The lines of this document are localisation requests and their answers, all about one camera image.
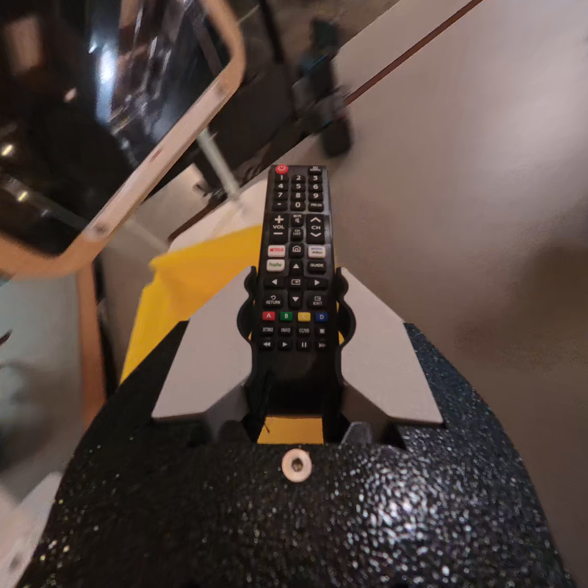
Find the black remote control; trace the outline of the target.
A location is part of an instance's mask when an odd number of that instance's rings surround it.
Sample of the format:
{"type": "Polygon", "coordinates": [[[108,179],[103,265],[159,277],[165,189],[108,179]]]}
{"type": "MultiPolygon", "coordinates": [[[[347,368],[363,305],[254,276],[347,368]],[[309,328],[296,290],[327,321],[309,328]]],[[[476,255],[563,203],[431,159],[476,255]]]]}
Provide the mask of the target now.
{"type": "Polygon", "coordinates": [[[254,381],[269,415],[319,415],[338,385],[336,267],[329,175],[268,173],[254,295],[254,381]]]}

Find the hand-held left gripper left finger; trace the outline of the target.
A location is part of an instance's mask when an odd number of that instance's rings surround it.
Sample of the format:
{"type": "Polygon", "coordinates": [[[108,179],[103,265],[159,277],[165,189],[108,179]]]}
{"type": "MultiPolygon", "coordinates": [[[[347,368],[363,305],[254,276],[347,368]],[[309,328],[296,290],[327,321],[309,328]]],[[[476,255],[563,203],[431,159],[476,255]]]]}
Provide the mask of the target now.
{"type": "Polygon", "coordinates": [[[188,320],[152,410],[153,421],[196,420],[216,438],[226,422],[246,416],[244,384],[253,360],[248,334],[238,327],[238,312],[250,298],[248,278],[256,281],[255,267],[243,269],[188,320]]]}

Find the white mirror stand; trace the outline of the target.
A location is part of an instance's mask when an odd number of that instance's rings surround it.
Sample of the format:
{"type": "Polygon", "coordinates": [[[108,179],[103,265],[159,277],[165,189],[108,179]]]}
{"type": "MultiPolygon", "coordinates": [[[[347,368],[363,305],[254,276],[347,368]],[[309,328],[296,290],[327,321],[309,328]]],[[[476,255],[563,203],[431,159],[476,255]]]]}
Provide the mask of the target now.
{"type": "Polygon", "coordinates": [[[262,223],[267,176],[262,175],[256,182],[241,188],[208,129],[200,133],[197,142],[219,176],[227,198],[213,209],[203,209],[196,220],[180,227],[171,241],[169,253],[262,223]]]}

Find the yellow plastic bin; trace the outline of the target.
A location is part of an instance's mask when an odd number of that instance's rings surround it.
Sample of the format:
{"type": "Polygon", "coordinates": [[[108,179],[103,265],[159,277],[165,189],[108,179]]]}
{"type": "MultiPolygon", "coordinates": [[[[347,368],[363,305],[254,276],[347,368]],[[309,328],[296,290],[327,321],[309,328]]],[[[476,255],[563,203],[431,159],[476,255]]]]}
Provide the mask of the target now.
{"type": "Polygon", "coordinates": [[[261,237],[255,224],[152,259],[153,278],[139,298],[120,385],[179,322],[259,260],[261,237]]]}

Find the black battery charger case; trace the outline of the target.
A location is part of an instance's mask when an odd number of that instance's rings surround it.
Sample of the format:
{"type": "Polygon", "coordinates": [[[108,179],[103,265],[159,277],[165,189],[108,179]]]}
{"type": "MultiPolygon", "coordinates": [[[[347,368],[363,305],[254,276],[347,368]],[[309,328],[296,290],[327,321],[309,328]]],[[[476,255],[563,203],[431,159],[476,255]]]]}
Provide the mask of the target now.
{"type": "Polygon", "coordinates": [[[334,58],[341,48],[335,21],[314,17],[310,24],[310,47],[298,62],[298,79],[292,86],[296,113],[318,130],[328,126],[341,109],[334,73],[334,58]]]}
{"type": "Polygon", "coordinates": [[[334,114],[320,131],[322,149],[328,158],[345,156],[352,148],[352,127],[346,110],[334,114]]]}

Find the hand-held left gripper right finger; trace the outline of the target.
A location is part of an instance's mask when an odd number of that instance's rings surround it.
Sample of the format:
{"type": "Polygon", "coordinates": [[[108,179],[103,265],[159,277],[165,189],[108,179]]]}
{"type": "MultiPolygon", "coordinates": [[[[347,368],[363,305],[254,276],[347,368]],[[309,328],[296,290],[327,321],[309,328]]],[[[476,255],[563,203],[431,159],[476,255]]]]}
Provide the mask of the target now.
{"type": "Polygon", "coordinates": [[[443,416],[403,320],[345,268],[334,276],[334,316],[320,352],[325,443],[343,440],[353,423],[389,442],[400,426],[443,427],[443,416]]]}

